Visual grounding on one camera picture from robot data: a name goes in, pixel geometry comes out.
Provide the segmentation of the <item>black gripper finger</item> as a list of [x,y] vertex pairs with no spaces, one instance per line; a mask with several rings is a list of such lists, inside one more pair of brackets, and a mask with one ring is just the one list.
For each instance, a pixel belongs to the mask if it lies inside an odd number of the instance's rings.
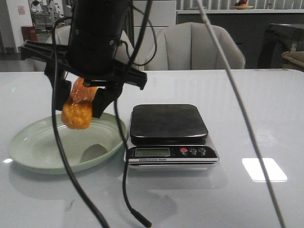
[[[54,70],[55,70],[55,66],[53,64],[46,63],[44,73],[48,77],[52,87],[54,87],[54,80],[55,80]],[[62,111],[65,102],[68,100],[70,96],[71,82],[65,79],[66,72],[60,67],[58,68],[57,76],[58,76],[58,81],[57,81],[57,88],[55,95],[56,110]]]
[[100,118],[109,104],[121,95],[123,83],[92,82],[91,85],[98,87],[93,99],[92,116],[94,118]]

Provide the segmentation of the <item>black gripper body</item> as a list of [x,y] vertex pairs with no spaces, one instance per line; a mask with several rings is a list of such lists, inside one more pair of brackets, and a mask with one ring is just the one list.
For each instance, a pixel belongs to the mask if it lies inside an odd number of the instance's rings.
[[91,48],[79,48],[74,51],[67,45],[57,45],[54,52],[53,44],[25,41],[21,46],[21,57],[32,58],[45,62],[45,75],[54,85],[55,63],[59,71],[67,71],[85,79],[90,86],[106,86],[110,83],[125,83],[144,89],[147,74],[130,68],[125,77],[123,73],[126,64],[115,60],[113,53],[106,54],[104,50],[98,52]]

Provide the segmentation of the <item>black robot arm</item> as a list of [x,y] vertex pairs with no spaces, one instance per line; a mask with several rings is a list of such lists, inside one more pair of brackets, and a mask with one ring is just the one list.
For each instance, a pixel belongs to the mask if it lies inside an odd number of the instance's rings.
[[45,75],[53,88],[52,111],[62,110],[71,83],[64,79],[70,72],[83,78],[85,87],[96,86],[93,117],[99,118],[117,99],[125,83],[144,89],[147,75],[114,58],[125,25],[128,0],[78,0],[73,6],[67,45],[27,40],[21,47],[23,58],[46,63]]

